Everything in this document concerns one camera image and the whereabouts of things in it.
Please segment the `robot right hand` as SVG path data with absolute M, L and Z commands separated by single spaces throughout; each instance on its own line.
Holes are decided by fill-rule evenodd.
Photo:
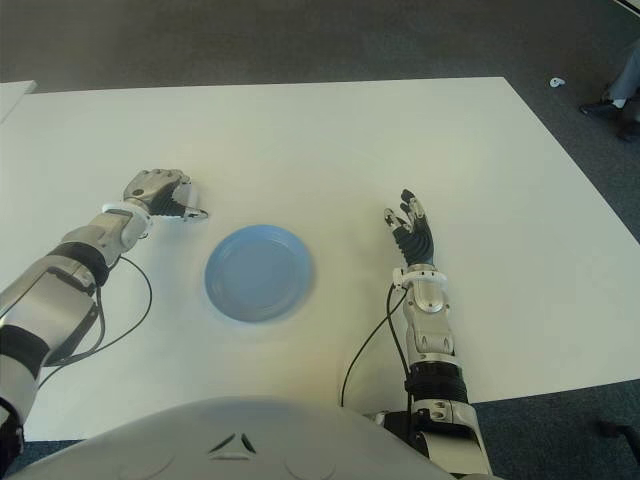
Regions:
M 418 198 L 408 189 L 401 193 L 400 209 L 406 219 L 392 209 L 384 210 L 384 221 L 408 266 L 434 262 L 434 240 L 426 212 Z

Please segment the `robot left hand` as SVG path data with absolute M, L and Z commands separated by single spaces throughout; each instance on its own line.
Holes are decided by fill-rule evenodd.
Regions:
M 191 178 L 179 169 L 141 170 L 126 186 L 123 200 L 143 208 L 150 216 L 185 222 L 209 218 L 208 212 L 197 206 Z

